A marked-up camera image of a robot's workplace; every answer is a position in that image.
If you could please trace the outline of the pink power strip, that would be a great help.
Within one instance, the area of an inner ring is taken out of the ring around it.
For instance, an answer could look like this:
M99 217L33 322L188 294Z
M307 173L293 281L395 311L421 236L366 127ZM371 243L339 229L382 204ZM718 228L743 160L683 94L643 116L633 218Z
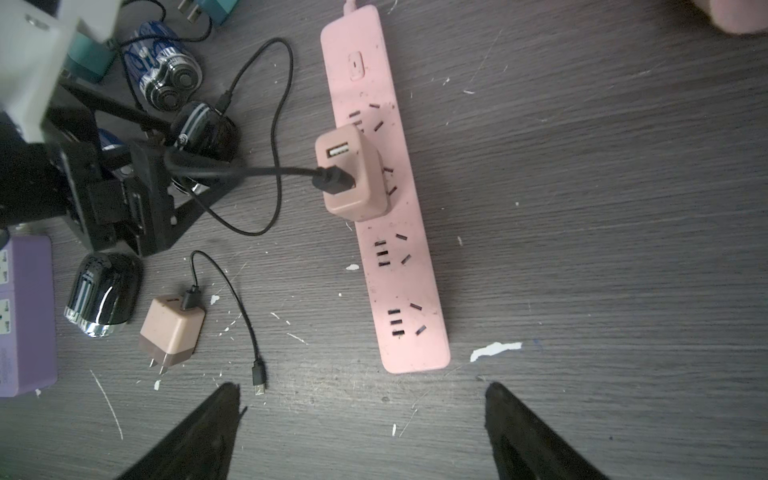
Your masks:
M326 194L354 223L381 362L392 374L443 369L451 354L380 15L347 1L320 35L335 120L315 142L352 189Z

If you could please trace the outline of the purple power strip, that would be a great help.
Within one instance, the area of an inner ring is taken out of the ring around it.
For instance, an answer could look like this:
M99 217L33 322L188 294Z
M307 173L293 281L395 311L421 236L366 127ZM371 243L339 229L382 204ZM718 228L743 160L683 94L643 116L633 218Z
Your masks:
M57 381L51 241L17 236L1 250L1 396Z

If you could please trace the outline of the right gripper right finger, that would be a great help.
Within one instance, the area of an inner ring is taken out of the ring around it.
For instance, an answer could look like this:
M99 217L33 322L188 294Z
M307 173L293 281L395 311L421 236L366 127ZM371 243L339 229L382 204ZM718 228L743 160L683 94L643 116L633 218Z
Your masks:
M501 479L606 477L499 382L485 392L485 428Z

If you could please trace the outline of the teal usb charger plug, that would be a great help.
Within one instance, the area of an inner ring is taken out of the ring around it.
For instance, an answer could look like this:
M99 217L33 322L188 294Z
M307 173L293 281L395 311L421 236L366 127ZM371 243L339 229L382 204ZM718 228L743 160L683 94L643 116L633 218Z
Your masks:
M205 14L214 25L221 26L238 3L239 0L180 0L177 9L189 23L196 23Z

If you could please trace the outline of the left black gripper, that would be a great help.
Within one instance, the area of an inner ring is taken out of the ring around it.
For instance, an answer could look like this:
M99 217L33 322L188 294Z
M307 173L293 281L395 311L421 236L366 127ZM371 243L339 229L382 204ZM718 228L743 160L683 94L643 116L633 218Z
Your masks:
M158 132L105 150L96 112ZM192 181L176 164L228 168L226 161L173 148L172 123L71 80L60 81L43 110L42 137L28 140L1 114L1 225L61 217L90 251L123 242L141 257L170 249L238 179L210 179L196 198L178 203L170 189Z

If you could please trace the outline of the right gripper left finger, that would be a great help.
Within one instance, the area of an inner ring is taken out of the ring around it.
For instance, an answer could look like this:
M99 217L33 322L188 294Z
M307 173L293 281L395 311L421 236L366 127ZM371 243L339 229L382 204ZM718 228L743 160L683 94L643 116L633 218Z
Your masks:
M225 479L244 411L240 386L220 385L205 401L123 472L122 479Z

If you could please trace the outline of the pink usb wall adapter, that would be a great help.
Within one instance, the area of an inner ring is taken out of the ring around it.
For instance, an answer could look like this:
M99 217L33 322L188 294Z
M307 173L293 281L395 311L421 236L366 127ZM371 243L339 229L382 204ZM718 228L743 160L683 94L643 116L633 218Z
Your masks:
M381 155L356 126L345 125L319 136L315 153L323 174L313 185L323 192L331 214L363 222L389 211Z

